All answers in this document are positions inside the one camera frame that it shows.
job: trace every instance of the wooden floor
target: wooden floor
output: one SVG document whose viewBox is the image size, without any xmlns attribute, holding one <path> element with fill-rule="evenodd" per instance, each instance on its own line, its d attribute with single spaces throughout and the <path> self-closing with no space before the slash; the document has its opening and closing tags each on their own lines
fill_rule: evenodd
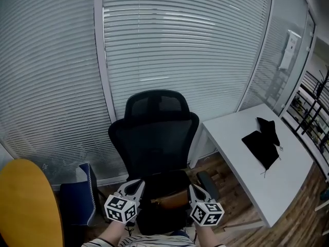
<svg viewBox="0 0 329 247">
<path fill-rule="evenodd" d="M 291 206 L 274 227 L 239 232 L 224 232 L 223 227 L 258 219 L 255 208 L 219 153 L 200 160 L 195 168 L 187 170 L 187 174 L 191 181 L 197 184 L 196 173 L 203 170 L 207 171 L 216 183 L 221 195 L 219 201 L 225 210 L 220 224 L 214 228 L 222 244 L 227 247 L 327 246 L 324 245 L 326 237 L 322 236 L 326 223 L 326 208 L 314 212 L 314 208 L 321 204 L 319 194 L 326 188 L 326 183 L 315 164 L 312 165 Z M 106 186 L 100 189 L 107 196 L 116 191 L 117 187 L 118 185 Z M 89 228 L 85 239 L 97 237 L 104 229 L 104 226 Z"/>
</svg>

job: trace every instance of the white desk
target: white desk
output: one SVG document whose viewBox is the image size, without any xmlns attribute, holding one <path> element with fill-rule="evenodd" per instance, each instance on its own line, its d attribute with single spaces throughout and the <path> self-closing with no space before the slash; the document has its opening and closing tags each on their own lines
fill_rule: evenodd
<svg viewBox="0 0 329 247">
<path fill-rule="evenodd" d="M 283 151 L 266 172 L 242 138 L 260 130 L 257 117 L 274 120 Z M 210 138 L 237 177 L 265 225 L 272 227 L 293 201 L 313 163 L 292 131 L 265 104 L 203 122 L 203 132 L 196 151 L 202 151 Z M 190 163 L 193 168 L 196 159 Z"/>
</svg>

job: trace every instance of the glass wall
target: glass wall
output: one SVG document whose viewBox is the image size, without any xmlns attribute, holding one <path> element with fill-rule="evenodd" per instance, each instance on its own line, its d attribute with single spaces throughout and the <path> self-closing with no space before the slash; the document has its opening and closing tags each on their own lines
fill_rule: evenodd
<svg viewBox="0 0 329 247">
<path fill-rule="evenodd" d="M 125 172 L 107 129 L 94 0 L 0 0 L 0 140 L 53 184 Z"/>
<path fill-rule="evenodd" d="M 284 89 L 280 95 L 280 98 L 278 99 L 274 111 L 276 114 L 280 114 L 283 111 L 283 108 L 285 107 L 286 103 L 288 102 L 291 93 L 294 91 L 296 84 L 298 80 L 301 77 L 301 73 L 303 71 L 303 68 L 305 66 L 306 59 L 309 54 L 309 50 L 313 41 L 313 34 L 314 34 L 315 24 L 314 21 L 310 15 L 310 13 L 307 14 L 307 20 L 306 20 L 306 26 L 304 31 L 303 40 L 300 46 L 300 50 L 297 55 L 296 62 L 294 64 L 293 70 L 291 71 L 291 74 L 284 85 Z"/>
<path fill-rule="evenodd" d="M 295 64 L 305 63 L 306 56 L 298 63 L 296 59 L 304 37 L 307 12 L 306 0 L 273 0 L 264 51 L 241 110 L 261 103 L 273 109 Z M 296 72 L 300 75 L 302 68 Z"/>
<path fill-rule="evenodd" d="M 181 92 L 201 120 L 235 112 L 253 71 L 271 0 L 103 0 L 117 117 L 138 92 Z"/>
</svg>

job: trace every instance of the chair armrest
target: chair armrest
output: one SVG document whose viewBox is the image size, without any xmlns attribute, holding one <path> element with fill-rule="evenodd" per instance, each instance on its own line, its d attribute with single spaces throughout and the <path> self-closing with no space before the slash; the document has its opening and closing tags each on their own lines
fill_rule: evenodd
<svg viewBox="0 0 329 247">
<path fill-rule="evenodd" d="M 220 198 L 220 193 L 209 174 L 206 171 L 201 171 L 198 172 L 196 176 L 201 183 L 201 187 L 205 189 L 213 199 L 218 200 Z"/>
</svg>

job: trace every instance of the white paper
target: white paper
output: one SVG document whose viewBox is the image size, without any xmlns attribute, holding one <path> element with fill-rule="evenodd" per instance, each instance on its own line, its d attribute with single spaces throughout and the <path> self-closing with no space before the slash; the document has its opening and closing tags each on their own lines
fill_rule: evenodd
<svg viewBox="0 0 329 247">
<path fill-rule="evenodd" d="M 290 33 L 289 40 L 288 40 L 286 49 L 284 50 L 284 55 L 281 60 L 279 69 L 288 69 L 289 68 L 290 62 L 294 56 L 297 41 L 298 41 L 298 37 L 296 35 Z"/>
</svg>

